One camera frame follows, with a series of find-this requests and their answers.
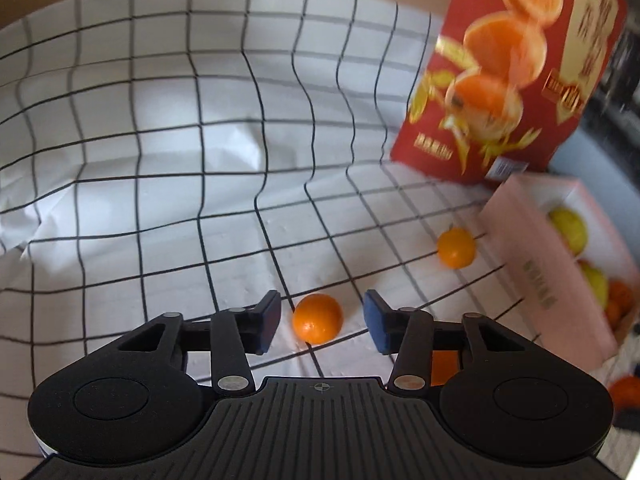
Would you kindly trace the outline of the small mandarin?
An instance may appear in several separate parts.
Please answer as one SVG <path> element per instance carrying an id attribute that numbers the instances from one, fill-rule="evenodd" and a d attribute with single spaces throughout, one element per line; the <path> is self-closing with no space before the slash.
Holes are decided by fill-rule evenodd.
<path id="1" fill-rule="evenodd" d="M 295 335 L 307 344 L 325 344 L 341 333 L 341 305 L 326 294 L 311 294 L 299 301 L 292 316 Z"/>

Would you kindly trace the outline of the large orange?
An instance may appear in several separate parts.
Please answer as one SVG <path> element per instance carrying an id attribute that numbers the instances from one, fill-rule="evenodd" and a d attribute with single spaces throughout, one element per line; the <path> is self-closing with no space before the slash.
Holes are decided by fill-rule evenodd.
<path id="1" fill-rule="evenodd" d="M 460 354 L 457 350 L 434 350 L 431 364 L 431 386 L 443 386 L 461 370 Z"/>

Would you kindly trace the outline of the tiny kumquat orange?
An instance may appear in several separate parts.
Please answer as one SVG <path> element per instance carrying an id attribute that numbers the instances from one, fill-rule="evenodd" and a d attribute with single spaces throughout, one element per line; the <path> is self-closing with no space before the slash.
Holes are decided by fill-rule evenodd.
<path id="1" fill-rule="evenodd" d="M 440 234 L 437 240 L 437 255 L 450 269 L 470 266 L 476 257 L 476 240 L 466 229 L 452 226 Z"/>

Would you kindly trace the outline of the pink cardboard box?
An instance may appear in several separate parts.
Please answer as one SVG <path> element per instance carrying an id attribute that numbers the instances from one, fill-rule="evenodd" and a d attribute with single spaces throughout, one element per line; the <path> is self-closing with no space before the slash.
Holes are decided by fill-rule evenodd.
<path id="1" fill-rule="evenodd" d="M 547 218 L 557 206 L 576 211 L 586 224 L 588 243 L 578 256 L 570 253 Z M 639 268 L 582 182 L 548 174 L 514 174 L 488 200 L 480 222 L 524 296 L 524 315 L 544 348 L 586 372 L 616 355 L 639 306 L 635 304 L 612 330 L 577 261 L 584 259 L 608 278 L 618 278 L 635 295 Z"/>

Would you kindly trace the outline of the white black grid tablecloth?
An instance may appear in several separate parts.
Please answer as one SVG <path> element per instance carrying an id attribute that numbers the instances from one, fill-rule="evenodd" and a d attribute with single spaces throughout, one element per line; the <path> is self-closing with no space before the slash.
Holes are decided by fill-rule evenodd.
<path id="1" fill-rule="evenodd" d="M 390 160 L 442 20 L 390 0 L 66 0 L 1 33 L 1 474 L 40 462 L 34 389 L 157 315 L 335 298 L 308 346 L 284 318 L 267 376 L 387 376 L 361 298 L 533 336 L 481 236 L 487 188 Z"/>

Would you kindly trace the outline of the guava inside box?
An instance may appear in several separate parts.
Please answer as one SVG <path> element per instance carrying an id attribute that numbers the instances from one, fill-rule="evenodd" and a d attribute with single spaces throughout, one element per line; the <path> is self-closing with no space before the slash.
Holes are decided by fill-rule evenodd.
<path id="1" fill-rule="evenodd" d="M 589 238 L 588 228 L 582 216 L 573 209 L 556 207 L 548 212 L 547 218 L 567 249 L 575 257 L 579 256 L 585 250 Z"/>

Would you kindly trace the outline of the mandarin inside box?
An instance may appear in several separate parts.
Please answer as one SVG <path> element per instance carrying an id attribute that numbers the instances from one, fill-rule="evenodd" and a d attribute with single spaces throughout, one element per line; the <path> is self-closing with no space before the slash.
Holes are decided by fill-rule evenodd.
<path id="1" fill-rule="evenodd" d="M 605 315 L 610 325 L 615 328 L 633 307 L 634 293 L 631 288 L 621 280 L 611 280 L 608 283 L 608 302 L 605 306 Z"/>

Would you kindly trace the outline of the red snack bag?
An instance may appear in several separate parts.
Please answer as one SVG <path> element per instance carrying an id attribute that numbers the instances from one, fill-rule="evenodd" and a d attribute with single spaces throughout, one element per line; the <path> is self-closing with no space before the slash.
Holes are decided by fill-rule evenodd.
<path id="1" fill-rule="evenodd" d="M 390 157 L 463 184 L 546 170 L 625 14 L 624 0 L 451 0 Z"/>

